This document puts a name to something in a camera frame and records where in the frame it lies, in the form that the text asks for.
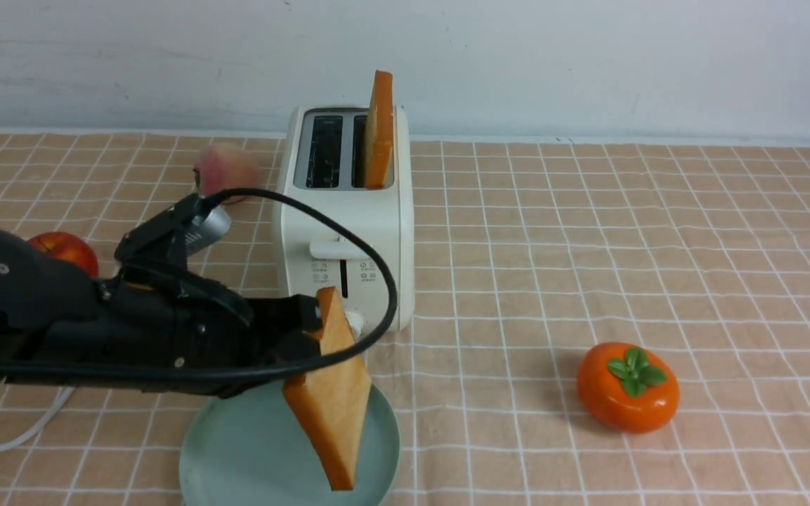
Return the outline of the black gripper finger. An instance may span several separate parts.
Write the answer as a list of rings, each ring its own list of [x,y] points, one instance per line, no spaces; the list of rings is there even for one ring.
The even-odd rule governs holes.
[[[305,331],[257,331],[255,380],[284,380],[328,366],[318,339]]]

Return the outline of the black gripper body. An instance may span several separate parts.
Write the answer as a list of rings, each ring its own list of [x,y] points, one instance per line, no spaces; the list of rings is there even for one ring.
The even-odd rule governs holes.
[[[158,370],[256,365],[262,346],[250,320],[176,282],[98,282],[96,364]]]

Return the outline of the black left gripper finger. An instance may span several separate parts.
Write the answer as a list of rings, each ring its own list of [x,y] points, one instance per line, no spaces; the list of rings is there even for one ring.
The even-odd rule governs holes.
[[[318,298],[303,294],[257,299],[257,330],[266,335],[290,331],[315,332],[323,328]]]

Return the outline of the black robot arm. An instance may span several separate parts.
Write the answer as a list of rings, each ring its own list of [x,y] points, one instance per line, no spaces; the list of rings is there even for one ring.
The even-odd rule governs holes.
[[[0,384],[228,399],[274,375],[190,381],[190,370],[279,366],[321,355],[313,296],[247,299],[178,256],[129,258],[94,278],[0,230]]]

